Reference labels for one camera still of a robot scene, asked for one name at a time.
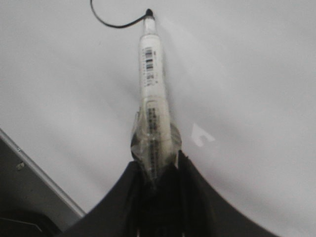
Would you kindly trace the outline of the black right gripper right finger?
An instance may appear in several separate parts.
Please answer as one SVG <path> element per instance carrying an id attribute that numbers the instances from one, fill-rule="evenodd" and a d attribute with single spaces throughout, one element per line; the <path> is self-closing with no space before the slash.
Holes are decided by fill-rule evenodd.
<path id="1" fill-rule="evenodd" d="M 178 153 L 182 225 L 185 237 L 275 237 L 235 209 Z"/>

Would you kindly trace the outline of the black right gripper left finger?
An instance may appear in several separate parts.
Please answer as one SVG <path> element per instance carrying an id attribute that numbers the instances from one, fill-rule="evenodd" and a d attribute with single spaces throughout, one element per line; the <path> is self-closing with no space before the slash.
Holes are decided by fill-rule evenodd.
<path id="1" fill-rule="evenodd" d="M 131 161 L 108 194 L 60 237 L 136 237 L 141 173 Z"/>

